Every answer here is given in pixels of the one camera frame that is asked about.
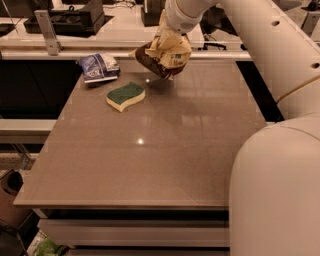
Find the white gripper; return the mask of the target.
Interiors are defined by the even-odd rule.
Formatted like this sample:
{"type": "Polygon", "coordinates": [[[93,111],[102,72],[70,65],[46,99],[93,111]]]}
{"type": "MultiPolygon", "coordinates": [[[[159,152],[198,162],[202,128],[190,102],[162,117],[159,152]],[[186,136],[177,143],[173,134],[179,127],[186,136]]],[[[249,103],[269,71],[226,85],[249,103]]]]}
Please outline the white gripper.
{"type": "Polygon", "coordinates": [[[156,48],[167,50],[180,42],[202,19],[204,5],[198,0],[166,0],[155,35],[156,48]]]}

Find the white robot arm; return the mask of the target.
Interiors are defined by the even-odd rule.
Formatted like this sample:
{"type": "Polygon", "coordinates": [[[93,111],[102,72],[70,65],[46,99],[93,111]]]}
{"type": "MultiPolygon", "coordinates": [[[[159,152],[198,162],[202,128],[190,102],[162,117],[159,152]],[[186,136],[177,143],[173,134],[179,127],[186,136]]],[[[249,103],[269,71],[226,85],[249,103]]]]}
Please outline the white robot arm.
{"type": "Polygon", "coordinates": [[[187,33],[221,4],[285,119],[251,136],[234,161],[230,256],[320,256],[320,50],[273,0],[167,0],[187,33]]]}

